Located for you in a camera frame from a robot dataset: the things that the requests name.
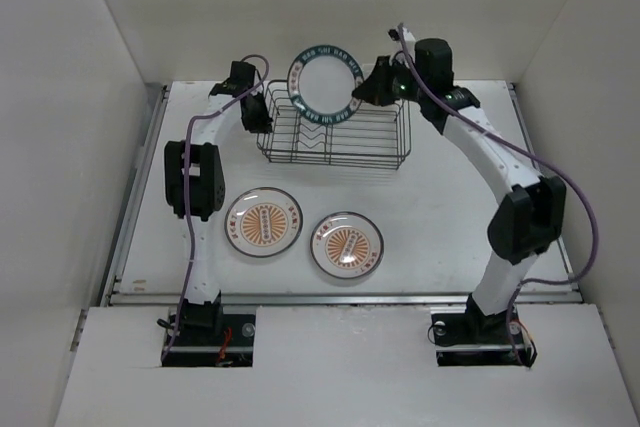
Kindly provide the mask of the rearmost teal lettered plate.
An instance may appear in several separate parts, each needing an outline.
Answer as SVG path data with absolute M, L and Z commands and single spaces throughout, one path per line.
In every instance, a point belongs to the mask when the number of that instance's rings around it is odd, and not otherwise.
M 300 52 L 287 73 L 287 91 L 301 117 L 331 126 L 349 120 L 361 101 L 352 92 L 364 81 L 355 58 L 341 47 L 321 44 Z

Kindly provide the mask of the red rim plate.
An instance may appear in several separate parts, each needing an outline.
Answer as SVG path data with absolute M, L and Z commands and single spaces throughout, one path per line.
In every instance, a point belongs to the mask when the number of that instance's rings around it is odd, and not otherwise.
M 295 244 L 303 224 L 303 210 L 293 196 L 275 187 L 258 187 L 231 203 L 224 229 L 237 252 L 251 258 L 270 258 Z

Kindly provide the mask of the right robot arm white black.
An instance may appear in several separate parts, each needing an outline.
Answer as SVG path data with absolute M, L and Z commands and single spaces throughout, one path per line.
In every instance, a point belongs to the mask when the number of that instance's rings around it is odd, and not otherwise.
M 454 326 L 453 341 L 504 343 L 510 333 L 512 297 L 561 234 L 566 186 L 510 152 L 479 99 L 455 84 L 452 65 L 453 53 L 445 40 L 420 40 L 412 56 L 378 57 L 352 95 L 374 106 L 398 100 L 418 104 L 423 118 L 464 154 L 490 188 L 497 203 L 487 227 L 491 256 Z

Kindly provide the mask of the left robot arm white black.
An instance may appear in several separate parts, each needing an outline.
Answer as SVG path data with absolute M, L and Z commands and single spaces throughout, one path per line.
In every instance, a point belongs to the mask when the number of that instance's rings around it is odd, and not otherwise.
M 245 131 L 272 132 L 273 119 L 267 111 L 263 88 L 269 68 L 267 59 L 259 54 L 232 62 L 227 79 L 210 91 L 212 98 L 221 97 L 224 104 L 192 117 L 185 138 L 169 141 L 164 147 L 165 198 L 174 215 L 185 222 L 187 239 L 182 290 L 174 319 L 165 326 L 169 346 L 190 334 L 201 343 L 213 343 L 224 329 L 221 287 L 210 266 L 207 230 L 213 215 L 224 204 L 226 184 L 219 147 L 211 142 L 196 143 L 196 127 L 214 123 L 238 106 Z

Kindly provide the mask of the right side rail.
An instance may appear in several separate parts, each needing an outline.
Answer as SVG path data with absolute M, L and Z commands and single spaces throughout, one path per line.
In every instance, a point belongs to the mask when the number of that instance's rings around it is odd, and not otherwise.
M 506 86 L 509 91 L 509 95 L 513 104 L 515 115 L 517 117 L 526 148 L 531 154 L 535 154 L 534 145 L 532 143 L 529 130 L 527 128 L 526 122 L 524 120 L 524 116 L 521 111 L 518 95 L 516 92 L 516 85 L 512 82 L 507 82 Z M 562 260 L 562 265 L 564 267 L 565 274 L 567 275 L 567 277 L 570 277 L 573 274 L 573 267 L 568 257 L 564 239 L 562 237 L 559 237 L 554 242 L 554 245 Z M 552 291 L 550 290 L 551 285 L 531 283 L 528 285 L 528 288 L 530 288 L 528 295 L 532 295 L 534 292 L 545 292 L 546 295 L 552 294 Z M 554 286 L 554 291 L 552 295 L 553 296 L 560 295 L 561 292 L 563 296 L 568 297 L 568 300 L 565 300 L 565 303 L 580 304 L 584 302 L 584 298 L 581 293 L 580 287 L 575 282 L 567 285 L 562 285 L 562 286 Z

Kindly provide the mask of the left side rail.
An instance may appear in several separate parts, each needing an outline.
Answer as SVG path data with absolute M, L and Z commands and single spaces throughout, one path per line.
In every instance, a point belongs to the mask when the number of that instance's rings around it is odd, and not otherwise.
M 97 274 L 90 284 L 88 304 L 80 311 L 71 340 L 71 353 L 75 353 L 80 345 L 89 309 L 109 306 L 115 286 L 120 282 L 130 250 L 133 229 L 144 191 L 143 184 L 148 178 L 150 165 L 148 157 L 153 155 L 152 150 L 157 142 L 167 96 L 171 89 L 169 85 L 159 82 L 145 83 L 144 86 L 147 93 L 147 105 L 119 204 L 109 251 L 105 262 L 99 266 Z

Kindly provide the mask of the aluminium front rail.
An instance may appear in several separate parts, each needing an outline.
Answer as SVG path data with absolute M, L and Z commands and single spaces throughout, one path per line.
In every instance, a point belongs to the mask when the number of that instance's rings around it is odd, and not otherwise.
M 462 305 L 467 294 L 223 294 L 222 301 L 229 305 L 316 306 L 316 305 Z M 111 306 L 174 305 L 177 294 L 124 294 L 113 293 Z M 519 303 L 527 304 L 579 304 L 583 298 L 579 291 L 523 292 Z

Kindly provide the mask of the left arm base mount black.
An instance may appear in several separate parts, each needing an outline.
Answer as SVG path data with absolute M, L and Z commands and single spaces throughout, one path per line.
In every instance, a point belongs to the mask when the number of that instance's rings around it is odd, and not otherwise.
M 181 322 L 180 331 L 169 346 L 172 331 L 166 329 L 160 354 L 162 367 L 245 368 L 253 365 L 255 340 L 254 314 L 225 314 L 213 328 L 189 326 Z

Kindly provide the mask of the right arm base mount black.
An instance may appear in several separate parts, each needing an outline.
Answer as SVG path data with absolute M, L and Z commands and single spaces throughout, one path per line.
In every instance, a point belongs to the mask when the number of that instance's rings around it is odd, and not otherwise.
M 439 367 L 530 368 L 538 356 L 516 310 L 510 323 L 505 312 L 484 316 L 471 306 L 432 310 L 427 336 Z

